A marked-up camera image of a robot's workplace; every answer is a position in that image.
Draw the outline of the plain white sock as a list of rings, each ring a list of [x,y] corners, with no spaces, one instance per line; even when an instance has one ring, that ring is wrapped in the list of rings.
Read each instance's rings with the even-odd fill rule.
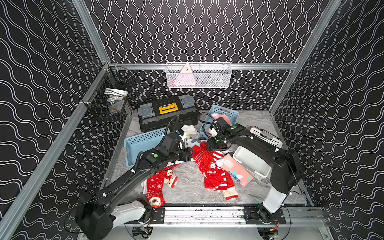
[[[193,125],[183,125],[181,130],[191,139],[198,139],[200,137],[200,133]]]

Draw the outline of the clear wall-mounted bin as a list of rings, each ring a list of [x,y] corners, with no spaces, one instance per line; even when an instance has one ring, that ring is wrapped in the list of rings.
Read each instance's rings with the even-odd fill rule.
[[[177,75],[186,63],[166,63],[165,73],[169,88],[173,89],[226,89],[230,85],[233,69],[231,63],[195,62],[191,65],[197,81],[195,86],[179,88],[175,86]]]

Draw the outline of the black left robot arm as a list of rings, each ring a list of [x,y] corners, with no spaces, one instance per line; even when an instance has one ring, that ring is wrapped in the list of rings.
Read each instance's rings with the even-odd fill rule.
[[[89,240],[104,239],[113,228],[134,222],[151,220],[152,207],[143,200],[125,204],[127,194],[138,185],[179,159],[185,140],[176,133],[167,133],[160,143],[137,156],[134,166],[116,181],[94,193],[79,197],[75,222]]]

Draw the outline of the red santa sock front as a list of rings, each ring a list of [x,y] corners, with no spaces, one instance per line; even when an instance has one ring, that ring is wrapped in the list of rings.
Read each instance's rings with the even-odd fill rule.
[[[166,167],[147,179],[146,198],[153,208],[160,208],[166,203],[163,196],[163,187],[168,186],[169,188],[174,188],[178,177],[173,170],[177,166],[178,165]]]

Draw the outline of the light blue basket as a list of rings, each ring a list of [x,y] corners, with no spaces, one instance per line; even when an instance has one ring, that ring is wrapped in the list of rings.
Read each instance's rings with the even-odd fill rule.
[[[238,111],[224,108],[218,105],[212,105],[209,111],[209,114],[215,119],[219,117],[223,117],[226,121],[229,121],[229,124],[232,126],[237,122],[240,113]],[[204,130],[206,131],[206,133],[209,132],[208,128],[209,126],[205,125],[205,123],[203,123],[203,125],[200,128],[200,135],[204,139],[208,139],[208,137],[204,133]]]
[[[145,152],[155,148],[161,141],[165,128],[139,134],[124,140],[126,149],[126,166],[131,168],[137,159],[139,152]]]

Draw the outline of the white grey patterned sock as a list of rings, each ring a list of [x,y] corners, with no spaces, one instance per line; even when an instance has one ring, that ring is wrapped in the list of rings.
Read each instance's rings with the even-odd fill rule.
[[[186,148],[188,147],[193,148],[194,146],[200,146],[202,142],[204,142],[204,140],[185,138],[184,146]]]

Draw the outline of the red christmas sock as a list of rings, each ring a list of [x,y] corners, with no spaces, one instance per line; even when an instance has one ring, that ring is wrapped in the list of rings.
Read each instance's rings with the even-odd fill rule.
[[[202,142],[200,146],[194,146],[192,161],[195,162],[204,176],[205,188],[222,192],[228,201],[238,198],[238,192],[231,175],[219,168],[212,158],[212,151],[207,150],[207,143]]]

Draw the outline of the light blue left basket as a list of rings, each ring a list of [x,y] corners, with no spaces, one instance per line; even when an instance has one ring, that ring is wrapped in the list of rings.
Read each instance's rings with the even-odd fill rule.
[[[139,134],[124,140],[126,149],[126,166],[131,168],[137,159],[139,152],[145,152],[155,148],[161,141],[165,128]]]

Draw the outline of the pink triangle card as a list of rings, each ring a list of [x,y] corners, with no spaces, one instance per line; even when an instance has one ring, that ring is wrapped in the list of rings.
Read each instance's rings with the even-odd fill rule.
[[[191,65],[186,63],[175,80],[175,86],[179,88],[195,86],[197,81],[193,74]]]

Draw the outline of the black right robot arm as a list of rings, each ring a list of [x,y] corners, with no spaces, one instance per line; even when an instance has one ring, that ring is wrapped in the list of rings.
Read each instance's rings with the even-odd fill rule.
[[[272,168],[272,184],[267,197],[260,205],[261,213],[275,214],[282,206],[294,186],[302,179],[299,155],[293,150],[276,147],[252,134],[246,127],[235,124],[219,129],[215,137],[208,138],[208,149],[223,150],[231,144],[252,153],[251,163],[260,159]]]

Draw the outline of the red white striped sock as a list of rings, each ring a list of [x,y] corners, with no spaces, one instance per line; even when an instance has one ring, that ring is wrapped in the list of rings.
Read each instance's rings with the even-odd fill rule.
[[[222,159],[225,156],[225,154],[221,151],[214,151],[212,152],[212,158],[214,162],[216,162],[219,159]]]

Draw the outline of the light blue right basket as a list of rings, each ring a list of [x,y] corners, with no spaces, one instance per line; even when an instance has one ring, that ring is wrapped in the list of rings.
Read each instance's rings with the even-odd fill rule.
[[[229,121],[229,124],[232,126],[237,122],[240,113],[238,111],[224,108],[218,105],[212,105],[209,111],[209,114],[215,119],[219,117],[223,117],[226,121]],[[200,135],[204,139],[208,139],[208,137],[204,133],[204,130],[206,131],[206,133],[209,132],[208,128],[209,126],[205,125],[205,123],[203,123],[203,125],[200,128]]]

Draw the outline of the white perforated basket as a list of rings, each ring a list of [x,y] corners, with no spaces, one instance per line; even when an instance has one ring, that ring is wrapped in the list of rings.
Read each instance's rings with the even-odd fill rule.
[[[255,135],[260,140],[263,140],[277,148],[283,146],[283,142],[277,136],[269,133],[264,129],[259,129],[256,126],[250,126],[249,131],[251,134]],[[239,146],[233,158],[242,165],[249,173],[258,181],[263,181],[267,178],[272,167],[264,161],[261,157],[256,155],[255,151],[251,151],[246,147]]]

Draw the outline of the pink sock with teal patches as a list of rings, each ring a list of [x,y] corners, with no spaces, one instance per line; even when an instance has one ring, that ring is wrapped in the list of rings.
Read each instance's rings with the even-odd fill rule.
[[[230,118],[227,117],[225,114],[218,114],[218,113],[213,113],[212,117],[214,118],[214,122],[217,123],[218,126],[232,126],[233,123],[231,122]]]

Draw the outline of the black plastic toolbox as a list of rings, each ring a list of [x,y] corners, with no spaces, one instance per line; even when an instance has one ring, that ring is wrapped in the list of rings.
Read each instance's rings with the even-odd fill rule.
[[[178,127],[197,125],[199,106],[191,95],[175,96],[140,105],[138,116],[143,133],[161,129],[179,115]]]

